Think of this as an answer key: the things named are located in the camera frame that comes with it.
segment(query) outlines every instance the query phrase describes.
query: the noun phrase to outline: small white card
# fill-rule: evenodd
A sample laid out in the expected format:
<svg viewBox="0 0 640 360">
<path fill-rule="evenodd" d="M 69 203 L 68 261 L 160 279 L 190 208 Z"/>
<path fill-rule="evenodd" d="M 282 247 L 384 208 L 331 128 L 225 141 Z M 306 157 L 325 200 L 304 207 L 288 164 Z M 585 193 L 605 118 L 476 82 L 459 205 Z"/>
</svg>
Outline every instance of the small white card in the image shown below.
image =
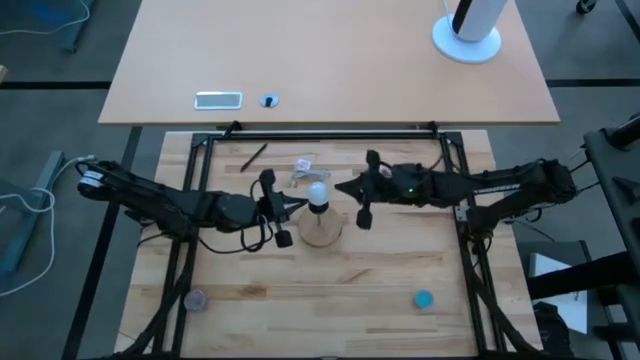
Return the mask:
<svg viewBox="0 0 640 360">
<path fill-rule="evenodd" d="M 311 170 L 311 161 L 305 159 L 298 159 L 296 161 L 295 171 L 309 171 Z"/>
</svg>

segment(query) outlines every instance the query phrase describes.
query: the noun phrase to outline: wooden stand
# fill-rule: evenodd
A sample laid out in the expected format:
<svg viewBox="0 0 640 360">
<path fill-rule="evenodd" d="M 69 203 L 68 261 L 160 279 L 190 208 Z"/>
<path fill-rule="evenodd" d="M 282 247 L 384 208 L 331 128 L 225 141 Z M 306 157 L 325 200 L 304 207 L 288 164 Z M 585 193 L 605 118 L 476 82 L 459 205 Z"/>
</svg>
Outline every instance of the wooden stand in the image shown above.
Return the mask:
<svg viewBox="0 0 640 360">
<path fill-rule="evenodd" d="M 313 247 L 326 247 L 333 244 L 342 233 L 342 219 L 333 208 L 316 215 L 308 208 L 298 219 L 300 238 Z"/>
</svg>

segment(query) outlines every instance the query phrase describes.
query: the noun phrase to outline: white lamp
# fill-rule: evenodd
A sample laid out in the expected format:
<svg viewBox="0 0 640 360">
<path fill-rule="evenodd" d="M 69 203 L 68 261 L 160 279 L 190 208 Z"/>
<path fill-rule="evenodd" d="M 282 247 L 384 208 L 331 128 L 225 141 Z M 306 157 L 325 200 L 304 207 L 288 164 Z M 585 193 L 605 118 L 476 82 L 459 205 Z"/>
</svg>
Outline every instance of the white lamp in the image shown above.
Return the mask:
<svg viewBox="0 0 640 360">
<path fill-rule="evenodd" d="M 507 0 L 460 0 L 455 15 L 433 26 L 435 47 L 448 58 L 465 64 L 482 64 L 500 51 L 502 38 L 495 28 Z"/>
</svg>

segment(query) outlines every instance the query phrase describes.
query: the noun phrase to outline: marker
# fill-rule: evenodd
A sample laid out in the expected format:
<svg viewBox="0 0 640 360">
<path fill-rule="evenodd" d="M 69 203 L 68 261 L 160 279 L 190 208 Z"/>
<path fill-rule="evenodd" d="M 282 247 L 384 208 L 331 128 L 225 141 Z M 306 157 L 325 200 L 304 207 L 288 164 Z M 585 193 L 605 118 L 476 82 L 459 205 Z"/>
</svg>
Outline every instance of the marker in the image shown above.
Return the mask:
<svg viewBox="0 0 640 360">
<path fill-rule="evenodd" d="M 244 163 L 244 165 L 242 165 L 242 167 L 240 168 L 240 172 L 244 172 L 245 170 L 247 170 L 247 168 L 249 167 L 249 165 L 251 165 L 251 163 L 258 157 L 260 156 L 260 154 L 262 154 L 262 152 L 264 151 L 264 149 L 267 148 L 267 144 L 265 143 L 264 145 L 262 145 L 260 147 L 260 149 L 258 149 L 258 151 L 253 154 L 253 156 L 251 158 L 249 158 L 249 161 L 247 161 L 246 163 Z"/>
</svg>

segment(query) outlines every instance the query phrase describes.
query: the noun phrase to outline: blue lid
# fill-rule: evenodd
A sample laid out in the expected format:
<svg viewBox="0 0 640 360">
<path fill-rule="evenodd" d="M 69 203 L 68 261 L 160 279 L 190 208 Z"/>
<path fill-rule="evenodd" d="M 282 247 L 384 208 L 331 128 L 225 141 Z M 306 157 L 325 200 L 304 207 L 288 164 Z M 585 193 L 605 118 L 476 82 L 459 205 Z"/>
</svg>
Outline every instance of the blue lid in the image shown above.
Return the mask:
<svg viewBox="0 0 640 360">
<path fill-rule="evenodd" d="M 420 290 L 416 293 L 413 301 L 420 309 L 428 309 L 433 305 L 433 295 L 427 290 Z"/>
</svg>

